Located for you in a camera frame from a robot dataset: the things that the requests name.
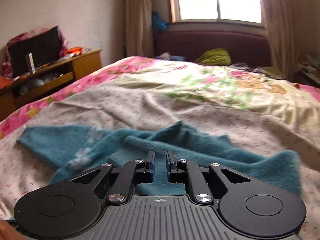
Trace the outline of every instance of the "orange item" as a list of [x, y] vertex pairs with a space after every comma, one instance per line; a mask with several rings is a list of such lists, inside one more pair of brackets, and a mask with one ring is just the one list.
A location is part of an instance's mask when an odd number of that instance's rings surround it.
[[24, 240], [25, 237], [15, 230], [8, 222], [0, 220], [0, 240]]
[[10, 86], [13, 80], [0, 75], [0, 89]]
[[83, 53], [83, 47], [74, 47], [74, 48], [71, 48], [71, 49], [68, 49], [64, 55], [69, 55], [71, 53], [74, 53], [75, 55], [80, 55]]
[[292, 83], [292, 85], [295, 87], [295, 88], [297, 88], [297, 89], [300, 89], [300, 87], [299, 87], [299, 83]]

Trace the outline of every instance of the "bed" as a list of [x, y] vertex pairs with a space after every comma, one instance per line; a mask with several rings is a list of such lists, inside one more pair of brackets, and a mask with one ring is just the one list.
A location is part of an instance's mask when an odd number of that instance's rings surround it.
[[295, 150], [307, 218], [302, 239], [320, 234], [320, 91], [264, 74], [191, 62], [128, 57], [23, 106], [0, 124], [0, 217], [50, 182], [54, 169], [16, 143], [26, 126], [91, 125], [159, 130], [183, 120], [237, 147], [272, 156]]
[[194, 62], [205, 51], [225, 48], [232, 63], [243, 62], [249, 66], [271, 66], [268, 40], [261, 35], [224, 31], [167, 31], [159, 33], [155, 54], [169, 52]]

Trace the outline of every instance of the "ribbed black surface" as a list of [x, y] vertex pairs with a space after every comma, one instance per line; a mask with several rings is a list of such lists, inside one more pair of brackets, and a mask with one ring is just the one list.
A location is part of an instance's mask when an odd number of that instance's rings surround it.
[[101, 220], [74, 239], [81, 240], [242, 240], [211, 207], [191, 203], [187, 196], [133, 196], [107, 208]]

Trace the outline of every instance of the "window frame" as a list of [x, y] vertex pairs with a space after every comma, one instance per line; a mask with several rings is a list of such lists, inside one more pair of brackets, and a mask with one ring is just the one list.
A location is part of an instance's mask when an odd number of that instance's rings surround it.
[[179, 0], [170, 0], [170, 9], [171, 9], [171, 23], [228, 23], [228, 24], [240, 24], [240, 25], [249, 25], [255, 27], [265, 27], [263, 22], [263, 10], [262, 10], [262, 1], [260, 0], [260, 8], [261, 8], [261, 23], [256, 22], [248, 22], [248, 21], [239, 21], [239, 20], [228, 20], [220, 18], [220, 4], [219, 0], [217, 0], [217, 10], [218, 10], [218, 18], [217, 19], [188, 19], [181, 20], [180, 14], [180, 4]]

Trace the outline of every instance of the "wooden cabinet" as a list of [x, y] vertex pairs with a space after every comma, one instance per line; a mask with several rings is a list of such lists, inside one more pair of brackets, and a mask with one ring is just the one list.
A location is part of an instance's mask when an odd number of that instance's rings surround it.
[[102, 67], [100, 54], [95, 53], [90, 57], [78, 58], [72, 61], [72, 67], [76, 80], [83, 78]]
[[0, 121], [4, 120], [9, 114], [17, 110], [13, 103], [13, 94], [11, 90], [8, 90], [0, 94]]
[[[0, 90], [0, 121], [4, 120], [19, 107], [46, 97], [48, 94], [54, 93], [57, 89], [61, 89], [100, 69], [102, 67], [100, 51], [101, 50], [84, 53], [77, 57], [59, 61], [55, 64], [37, 70], [34, 74], [29, 75], [24, 79], [17, 80], [12, 83], [11, 86]], [[42, 86], [28, 91], [22, 96], [19, 95], [19, 88], [28, 80], [56, 71], [61, 72], [62, 75]]]

